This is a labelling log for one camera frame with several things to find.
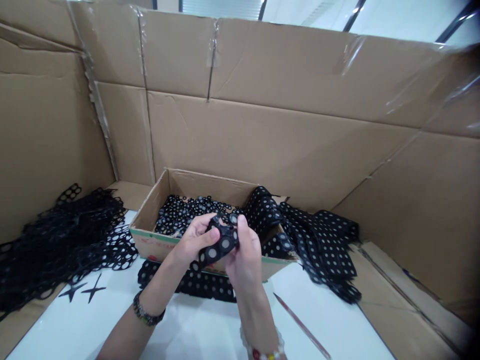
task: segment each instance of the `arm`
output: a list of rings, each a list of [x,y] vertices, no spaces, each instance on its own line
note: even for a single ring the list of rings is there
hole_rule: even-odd
[[[168,254],[158,271],[140,295],[143,310],[152,316],[164,312],[182,277],[200,249],[220,239],[217,228],[205,233],[214,213],[198,216],[191,222],[179,243]],[[103,344],[97,360],[138,359],[147,346],[155,326],[140,320],[131,305]]]
[[[240,247],[225,258],[225,270],[236,293],[241,326],[247,343],[261,354],[279,348],[270,303],[262,285],[262,250],[258,235],[245,216],[238,217]]]

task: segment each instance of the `black bracelet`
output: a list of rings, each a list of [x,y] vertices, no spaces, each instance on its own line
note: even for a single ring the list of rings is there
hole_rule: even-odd
[[[139,301],[142,291],[143,290],[140,290],[138,294],[135,295],[135,297],[133,298],[133,311],[135,312],[136,317],[142,320],[147,326],[155,326],[164,318],[165,310],[163,310],[163,312],[158,316],[152,316],[147,314],[144,311],[142,305],[140,305]]]

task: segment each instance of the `white table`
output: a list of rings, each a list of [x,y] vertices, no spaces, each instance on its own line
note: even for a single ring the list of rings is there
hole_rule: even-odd
[[[126,222],[135,211],[126,214]],[[8,356],[8,360],[93,360],[105,339],[139,291],[137,274],[143,259],[127,270],[102,269],[95,293],[89,294],[99,271],[84,278],[87,285],[57,297]],[[302,320],[332,359],[393,359],[357,305],[348,305],[326,286],[312,283],[299,264],[290,264],[264,284],[275,325],[285,340],[289,359],[324,359],[314,344],[275,299],[279,295]],[[240,340],[237,305],[186,294],[174,294],[141,359],[246,359]]]

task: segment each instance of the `bracelet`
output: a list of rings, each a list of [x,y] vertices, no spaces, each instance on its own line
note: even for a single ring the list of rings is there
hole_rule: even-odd
[[[284,350],[285,341],[282,338],[282,334],[280,334],[280,331],[276,327],[275,329],[276,329],[276,334],[278,335],[278,342],[280,345],[278,345],[278,349],[273,353],[264,354],[264,353],[260,353],[257,349],[254,349],[249,345],[249,343],[247,342],[247,339],[245,338],[244,330],[242,329],[242,327],[240,327],[241,342],[243,343],[243,346],[246,347],[246,352],[248,353],[248,356],[252,356],[255,360],[280,360],[280,356],[282,354],[285,354],[285,350]]]
[[[140,299],[140,294],[142,293],[142,291],[143,290],[140,290],[138,292],[138,294],[135,295],[135,297],[133,298],[133,311],[135,312],[136,317],[139,318],[140,320],[142,320],[147,326],[149,326],[149,327],[155,326],[159,322],[161,322],[162,319],[164,318],[165,310],[163,310],[163,312],[158,316],[152,316],[152,315],[147,314],[144,311],[144,308],[142,307],[142,305],[140,305],[140,300],[139,299]]]

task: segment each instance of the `black star-shaped piece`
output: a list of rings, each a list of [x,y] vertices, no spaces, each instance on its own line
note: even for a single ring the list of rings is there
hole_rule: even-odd
[[[72,300],[74,299],[75,292],[78,289],[80,289],[83,285],[87,285],[87,283],[84,282],[83,284],[80,284],[80,285],[73,285],[71,282],[69,282],[68,285],[70,285],[70,289],[65,291],[63,294],[58,295],[58,297],[68,295],[70,302],[72,302]]]
[[[94,297],[94,294],[95,294],[97,291],[106,289],[106,287],[97,287],[97,284],[99,283],[99,280],[100,280],[100,277],[101,277],[101,276],[102,276],[102,273],[100,273],[100,275],[98,275],[98,279],[96,280],[95,286],[94,286],[93,288],[91,288],[90,290],[84,290],[84,291],[82,291],[82,293],[90,293],[90,298],[88,299],[88,303],[89,303],[89,304],[90,304],[90,302],[92,301],[92,298]]]

